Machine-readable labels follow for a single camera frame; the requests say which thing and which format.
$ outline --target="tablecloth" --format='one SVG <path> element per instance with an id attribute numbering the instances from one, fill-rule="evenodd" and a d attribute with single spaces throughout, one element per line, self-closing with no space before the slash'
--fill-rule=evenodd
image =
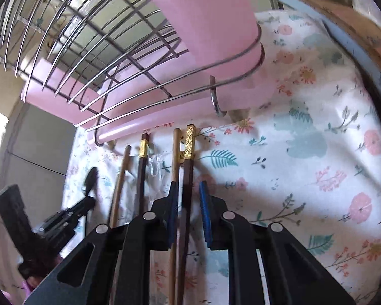
<path id="1" fill-rule="evenodd" d="M 212 195 L 250 222 L 281 222 L 356 302 L 366 304 L 381 279 L 381 124 L 375 107 L 354 63 L 322 26 L 295 11 L 256 16 L 266 51 L 260 81 L 277 90 L 267 104 L 244 111 L 242 121 L 191 121 L 197 136 L 185 303 L 228 303 L 227 252 L 208 250 L 203 238 L 198 185 L 206 180 Z M 173 129 L 186 130 L 188 123 L 146 130 L 161 161 L 161 174 L 148 173 L 146 196 L 167 195 Z M 97 166 L 98 201 L 89 226 L 105 222 L 120 153 L 130 144 L 119 213 L 119 223 L 128 223 L 136 214 L 141 134 L 119 139 L 114 151 L 88 145 L 87 138 L 85 130 L 77 131 L 63 206 L 82 198 L 84 177 Z M 82 224 L 64 254 L 81 239 Z M 152 304 L 167 302 L 167 272 L 168 254 L 153 253 Z"/>

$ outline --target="chopstick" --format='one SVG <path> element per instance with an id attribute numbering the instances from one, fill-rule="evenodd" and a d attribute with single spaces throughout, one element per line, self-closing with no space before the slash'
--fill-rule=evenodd
<path id="1" fill-rule="evenodd" d="M 144 213 L 144 181 L 145 181 L 145 167 L 147 165 L 147 147 L 149 141 L 149 134 L 144 133 L 141 137 L 140 143 L 140 160 L 138 163 L 138 178 L 137 178 L 137 198 L 139 201 L 138 214 Z"/>
<path id="2" fill-rule="evenodd" d="M 179 268 L 176 305 L 182 305 L 185 292 L 186 258 L 188 256 L 189 231 L 191 222 L 193 159 L 195 156 L 195 125 L 190 124 L 186 129 L 184 182 L 182 190 L 182 209 L 179 222 Z"/>
<path id="3" fill-rule="evenodd" d="M 110 222 L 109 222 L 110 228 L 117 227 L 121 191 L 123 190 L 125 172 L 128 168 L 128 163 L 130 162 L 130 151 L 131 151 L 131 147 L 129 145 L 126 146 L 124 150 L 123 160 L 121 162 L 120 173 L 119 175 L 117 175 L 116 184 L 115 184 L 115 188 L 113 192 L 112 205 L 110 207 Z"/>
<path id="4" fill-rule="evenodd" d="M 175 128 L 173 131 L 173 149 L 172 149 L 172 173 L 171 181 L 179 181 L 179 158 L 181 147 L 181 129 Z M 169 293 L 168 304 L 175 305 L 175 286 L 176 286 L 176 242 L 177 230 L 175 230 L 174 240 L 169 254 Z"/>

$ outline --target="wire rack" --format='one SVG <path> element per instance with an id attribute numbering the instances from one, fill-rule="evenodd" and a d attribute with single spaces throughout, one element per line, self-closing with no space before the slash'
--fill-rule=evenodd
<path id="1" fill-rule="evenodd" d="M 31 80 L 34 80 L 42 85 L 42 89 L 47 88 L 54 96 L 59 95 L 69 104 L 76 104 L 81 111 L 92 112 L 92 117 L 76 126 L 95 120 L 96 124 L 88 130 L 96 132 L 100 127 L 133 113 L 206 90 L 210 91 L 216 113 L 224 115 L 225 112 L 220 110 L 217 101 L 216 88 L 239 81 L 256 71 L 264 60 L 263 48 L 257 64 L 247 73 L 237 77 L 219 82 L 210 77 L 208 84 L 200 84 L 196 89 L 175 95 L 169 92 L 166 86 L 248 53 L 260 44 L 261 29 L 258 24 L 257 26 L 258 37 L 243 52 L 161 83 L 150 71 L 188 53 L 188 50 L 178 51 L 181 38 L 152 0 L 5 0 L 0 8 L 0 64 L 5 70 L 12 69 L 16 77 L 21 76 L 27 82 L 27 87 Z M 145 56 L 160 49 L 167 49 L 167 53 L 152 65 L 142 66 L 141 60 Z M 33 75 L 40 58 L 51 63 L 46 79 L 39 79 Z M 135 66 L 138 72 L 129 79 L 116 80 L 116 77 L 131 65 Z M 56 69 L 62 70 L 64 75 L 56 85 L 50 84 L 49 79 Z M 160 90 L 166 97 L 145 104 L 135 111 L 113 118 L 108 117 L 107 112 L 111 108 L 105 108 L 107 96 L 119 86 L 141 75 L 146 76 L 155 86 L 116 105 L 125 104 L 152 90 Z M 74 79 L 73 87 L 78 83 L 83 84 L 73 95 L 74 88 L 69 94 L 62 91 L 69 79 Z M 105 88 L 103 84 L 107 80 L 111 81 Z M 103 103 L 97 109 L 97 100 L 85 104 L 82 102 L 82 97 L 88 89 L 98 91 L 101 97 L 104 97 Z"/>

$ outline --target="gold patterned band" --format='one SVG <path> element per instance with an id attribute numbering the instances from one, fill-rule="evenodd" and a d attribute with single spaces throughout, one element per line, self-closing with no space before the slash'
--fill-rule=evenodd
<path id="1" fill-rule="evenodd" d="M 193 124 L 186 128 L 185 159 L 193 159 L 195 156 L 195 130 Z"/>
<path id="2" fill-rule="evenodd" d="M 146 139 L 142 139 L 140 143 L 140 158 L 147 156 L 147 145 L 148 141 Z"/>

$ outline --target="dish rack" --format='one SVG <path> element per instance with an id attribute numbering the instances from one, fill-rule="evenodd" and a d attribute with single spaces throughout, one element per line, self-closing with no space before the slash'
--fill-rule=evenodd
<path id="1" fill-rule="evenodd" d="M 114 4 L 118 6 L 114 13 L 102 15 L 102 10 Z M 67 102 L 76 105 L 81 112 L 87 112 L 82 121 L 74 124 L 94 131 L 96 144 L 102 145 L 107 138 L 99 140 L 98 132 L 107 125 L 203 92 L 210 92 L 212 112 L 224 116 L 226 112 L 220 109 L 216 89 L 252 75 L 264 61 L 262 45 L 260 58 L 243 74 L 219 81 L 209 76 L 209 81 L 180 92 L 172 91 L 173 87 L 169 85 L 195 74 L 206 74 L 214 67 L 249 53 L 260 45 L 261 29 L 259 24 L 257 26 L 258 36 L 254 42 L 238 54 L 158 81 L 152 75 L 154 69 L 190 54 L 152 0 L 1 0 L 0 64 L 26 81 L 21 97 L 24 101 L 29 86 L 34 85 L 39 86 L 40 91 L 62 99 L 63 104 Z M 156 52 L 161 52 L 158 58 L 143 66 L 143 61 Z M 122 74 L 133 66 L 137 71 L 122 78 Z M 106 104 L 118 88 L 140 76 L 151 81 L 153 87 L 113 102 L 111 106 Z M 88 95 L 89 91 L 98 96 Z M 144 102 L 134 110 L 110 114 L 116 107 L 155 91 L 164 97 L 155 102 Z"/>

